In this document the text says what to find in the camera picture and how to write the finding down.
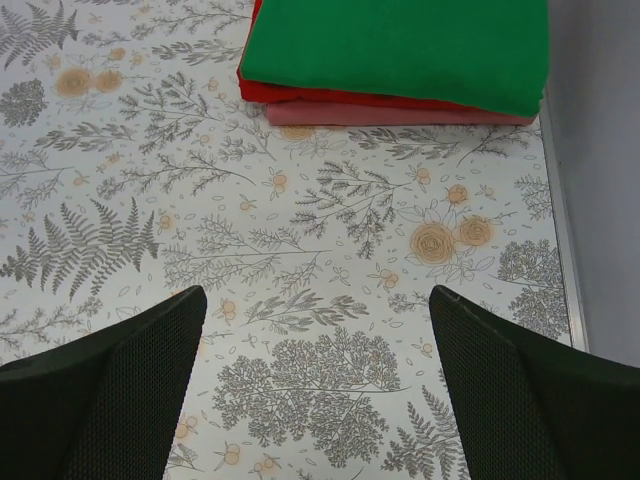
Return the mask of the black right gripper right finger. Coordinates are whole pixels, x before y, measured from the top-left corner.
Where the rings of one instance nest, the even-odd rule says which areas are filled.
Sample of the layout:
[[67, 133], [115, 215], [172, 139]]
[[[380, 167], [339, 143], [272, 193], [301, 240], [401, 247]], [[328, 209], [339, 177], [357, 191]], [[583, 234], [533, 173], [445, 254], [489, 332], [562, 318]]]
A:
[[638, 368], [551, 340], [441, 285], [429, 310], [472, 478], [638, 478]]

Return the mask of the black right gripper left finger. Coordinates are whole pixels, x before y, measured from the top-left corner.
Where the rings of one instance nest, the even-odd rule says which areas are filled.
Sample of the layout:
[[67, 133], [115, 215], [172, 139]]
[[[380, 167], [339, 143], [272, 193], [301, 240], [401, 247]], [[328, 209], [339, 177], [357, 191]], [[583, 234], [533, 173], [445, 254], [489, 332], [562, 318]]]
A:
[[162, 478], [206, 310], [192, 286], [2, 366], [2, 478]]

